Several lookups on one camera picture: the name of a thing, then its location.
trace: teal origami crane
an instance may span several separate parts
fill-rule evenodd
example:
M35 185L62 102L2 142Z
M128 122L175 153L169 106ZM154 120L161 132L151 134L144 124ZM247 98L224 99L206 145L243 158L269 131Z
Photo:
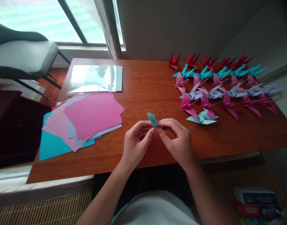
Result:
M208 110L204 109L203 112L201 112L200 114L198 114L198 119L194 118L194 117L188 117L187 120L193 121L195 123L200 123L200 124L211 124L211 123L215 123L216 120L213 120L210 118L210 116L208 116Z

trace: person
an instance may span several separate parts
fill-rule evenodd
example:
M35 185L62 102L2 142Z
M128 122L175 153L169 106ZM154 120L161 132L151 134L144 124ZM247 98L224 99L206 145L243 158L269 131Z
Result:
M139 121L126 132L120 162L79 218L77 225L197 224L189 207L167 191L152 191L137 195L113 217L124 186L143 158L156 130L168 151L186 173L202 223L239 224L231 210L217 197L194 159L190 131L179 121L171 118L160 120L158 124L159 127L155 129L150 121ZM176 138L170 139L161 127L171 128Z

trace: wooden floor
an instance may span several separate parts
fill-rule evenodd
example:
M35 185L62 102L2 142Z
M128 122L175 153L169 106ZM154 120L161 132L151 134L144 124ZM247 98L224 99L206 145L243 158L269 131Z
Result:
M60 86L63 85L66 74L67 74L68 68L51 68L49 73L55 78L57 79L55 82L57 84L59 84ZM46 80L44 80L43 78L39 78L36 80L40 86L45 88L45 92L44 95L51 98L52 100L54 100L55 102L57 101L57 98L59 96L60 93L60 89L56 88L54 85L52 85L51 83L47 82ZM42 97L40 103L50 106L50 107L54 107L55 103L45 97Z

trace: chair leg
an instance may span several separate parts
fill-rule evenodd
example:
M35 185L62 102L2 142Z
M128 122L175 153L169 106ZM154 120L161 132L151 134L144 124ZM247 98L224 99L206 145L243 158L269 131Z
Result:
M70 61L62 54L62 52L58 51L58 53L68 64L70 64Z
M42 77L44 80L50 82L52 85L56 86L57 88L61 89L62 87L60 85L58 85L56 82L52 81L51 79L49 79L47 76Z
M41 96L43 96L43 97L45 97L45 98L48 99L48 97L46 97L43 93L41 93L40 91L36 90L36 89L33 88L32 86L29 86L28 84L22 82L21 80L14 80L14 81L17 82L17 83L19 83L19 84L21 84L22 86L25 86L26 88L32 90L33 92L35 92L35 93L37 93L37 94L39 94L39 95L41 95Z

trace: gray chair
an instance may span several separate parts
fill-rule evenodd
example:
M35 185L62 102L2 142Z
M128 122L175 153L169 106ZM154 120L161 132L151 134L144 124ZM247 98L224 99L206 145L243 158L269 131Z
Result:
M52 77L49 69L57 54L70 64L57 44L42 34L15 31L0 24L0 78L12 79L42 96L42 93L20 79L43 78L61 89L60 85L47 77Z

